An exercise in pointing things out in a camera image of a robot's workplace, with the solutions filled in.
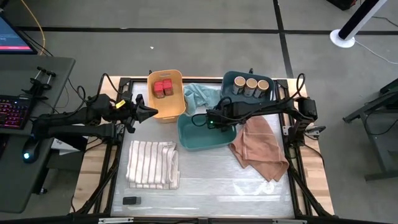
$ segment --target light blue cloth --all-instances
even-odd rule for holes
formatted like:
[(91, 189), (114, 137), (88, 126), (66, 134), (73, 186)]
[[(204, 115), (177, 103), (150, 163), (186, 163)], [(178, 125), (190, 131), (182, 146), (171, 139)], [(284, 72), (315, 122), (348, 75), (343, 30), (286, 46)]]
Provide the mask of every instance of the light blue cloth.
[(206, 106), (213, 108), (220, 101), (220, 90), (214, 90), (204, 85), (191, 83), (184, 86), (184, 97), (187, 104), (186, 114), (193, 116), (196, 108)]

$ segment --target orange basket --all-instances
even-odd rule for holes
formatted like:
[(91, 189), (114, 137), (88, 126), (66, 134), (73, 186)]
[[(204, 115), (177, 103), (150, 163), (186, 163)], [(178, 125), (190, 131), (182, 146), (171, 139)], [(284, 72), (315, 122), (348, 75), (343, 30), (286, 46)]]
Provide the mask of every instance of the orange basket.
[[(157, 98), (154, 93), (155, 82), (170, 78), (173, 83), (173, 95)], [(148, 106), (159, 112), (154, 118), (161, 123), (176, 122), (178, 116), (185, 111), (182, 74), (178, 70), (152, 72), (148, 76)]]

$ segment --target teal tray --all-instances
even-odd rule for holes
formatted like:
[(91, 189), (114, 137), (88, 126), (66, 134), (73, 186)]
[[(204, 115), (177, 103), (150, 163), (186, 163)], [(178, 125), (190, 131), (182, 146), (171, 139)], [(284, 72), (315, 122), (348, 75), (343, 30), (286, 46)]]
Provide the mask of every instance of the teal tray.
[[(261, 98), (255, 98), (255, 97), (246, 97), (242, 94), (235, 95), (232, 93), (232, 87), (234, 85), (234, 80), (236, 77), (243, 77), (246, 80), (248, 78), (253, 78), (257, 81), (260, 80), (265, 80), (269, 84), (269, 88), (266, 91), (266, 94), (261, 97)], [(275, 84), (274, 81), (272, 81), (271, 78), (265, 77), (262, 75), (253, 75), (250, 73), (243, 73), (243, 72), (227, 72), (225, 73), (223, 77), (223, 84), (221, 85), (221, 97), (229, 96), (231, 97), (232, 102), (246, 102), (246, 103), (263, 103), (263, 102), (269, 102), (273, 99), (274, 97), (274, 89), (275, 89)]]
[[(191, 118), (191, 116), (182, 114), (177, 121), (180, 143), (188, 151), (227, 146), (236, 137), (235, 127), (230, 127), (227, 131), (221, 132), (220, 129), (208, 129), (207, 125), (202, 127), (195, 126)], [(203, 124), (205, 121), (205, 116), (195, 117), (195, 123), (197, 124)]]

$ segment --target desk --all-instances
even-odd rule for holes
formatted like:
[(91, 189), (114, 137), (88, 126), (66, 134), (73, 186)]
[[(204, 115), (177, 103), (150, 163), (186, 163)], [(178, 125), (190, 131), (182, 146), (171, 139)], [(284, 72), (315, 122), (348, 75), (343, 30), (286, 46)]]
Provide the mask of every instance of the desk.
[[(51, 80), (51, 90), (44, 91), (49, 99), (46, 102), (55, 107), (61, 96), (69, 74), (75, 64), (72, 58), (44, 57), (38, 55), (0, 55), (0, 94), (19, 95), (21, 89), (31, 87), (29, 78), (37, 74), (36, 67), (52, 70), (57, 77)], [(52, 109), (37, 103), (32, 116), (51, 113)], [(0, 157), (0, 211), (21, 213), (24, 211), (33, 191), (41, 189), (47, 175), (45, 168), (53, 139), (42, 142), (39, 158), (33, 164), (22, 161), (22, 148), (30, 135), (32, 123), (23, 130), (0, 129), (2, 134), (10, 134), (7, 146)]]
[[(119, 79), (120, 77), (112, 77), (112, 81), (115, 85), (119, 83)], [(288, 79), (288, 84), (289, 84), (290, 94), (293, 94), (295, 92), (295, 79)], [(116, 93), (113, 91), (113, 89), (111, 88), (110, 84), (107, 81), (104, 81), (102, 92), (107, 93), (110, 97), (113, 98), (116, 97)], [(306, 95), (305, 88), (303, 88), (301, 93), (303, 96)], [(318, 143), (314, 140), (306, 139), (306, 144), (319, 150)], [(312, 191), (312, 193), (318, 199), (318, 201), (323, 205), (325, 210), (330, 213), (333, 213), (333, 207), (331, 205), (325, 171), (322, 166), (322, 160), (319, 158), (318, 155), (316, 155), (310, 149), (302, 147), (300, 150), (302, 153), (302, 160), (303, 160), (308, 188)], [(96, 188), (101, 175), (101, 166), (103, 162), (103, 157), (104, 157), (104, 146), (97, 147), (85, 154), (75, 191), (75, 196), (73, 199), (73, 204), (77, 209), (79, 209), (85, 203), (85, 201), (90, 197), (90, 195)], [(301, 211), (304, 212), (305, 210), (304, 210), (303, 197), (298, 187), (297, 189), (298, 189), (297, 194), (298, 194), (300, 209)], [(107, 194), (108, 194), (108, 189), (105, 189), (100, 211), (103, 211), (103, 209), (106, 206), (106, 199), (108, 198)]]

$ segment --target floor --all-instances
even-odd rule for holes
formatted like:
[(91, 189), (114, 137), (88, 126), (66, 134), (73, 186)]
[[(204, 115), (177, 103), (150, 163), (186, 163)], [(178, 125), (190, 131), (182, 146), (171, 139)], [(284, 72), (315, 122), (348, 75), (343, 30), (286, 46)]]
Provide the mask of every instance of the floor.
[[(359, 220), (390, 223), (398, 220), (398, 179), (365, 182), (365, 174), (379, 171), (377, 160), (362, 124), (359, 121), (345, 124), (341, 120), (396, 79), (396, 65), (377, 58), (358, 44), (351, 49), (339, 49), (326, 34), (286, 34), (286, 45), (283, 42), (281, 45), (278, 33), (257, 32), (281, 28), (274, 3), (280, 8), (285, 30), (339, 29), (358, 4), (341, 11), (326, 0), (25, 1), (44, 27), (143, 28), (128, 29), (129, 32), (114, 29), (45, 32), (46, 48), (51, 53), (76, 59), (71, 80), (83, 85), (89, 94), (95, 93), (103, 72), (147, 75), (150, 69), (178, 69), (185, 76), (218, 77), (230, 70), (246, 72), (253, 68), (255, 73), (278, 78), (305, 73), (307, 91), (317, 102), (317, 124), (327, 127), (320, 137), (320, 148), (335, 213)], [(388, 1), (376, 15), (398, 23), (397, 8), (398, 1)], [(6, 16), (16, 26), (35, 26), (19, 1), (8, 5)], [(139, 32), (145, 28), (185, 30)], [(199, 33), (192, 28), (235, 31)], [(237, 29), (250, 31), (240, 34)], [(375, 18), (363, 27), (363, 30), (397, 29)], [(39, 32), (29, 34), (41, 42)], [(389, 60), (398, 61), (398, 36), (357, 35), (356, 38)], [(289, 57), (283, 55), (282, 48)], [(74, 110), (80, 104), (78, 97), (69, 93), (69, 104), (61, 110)], [(64, 94), (59, 106), (66, 101)], [(77, 175), (63, 170), (52, 173), (46, 182), (50, 190), (47, 195), (32, 196), (24, 213), (0, 213), (0, 219), (68, 213)]]

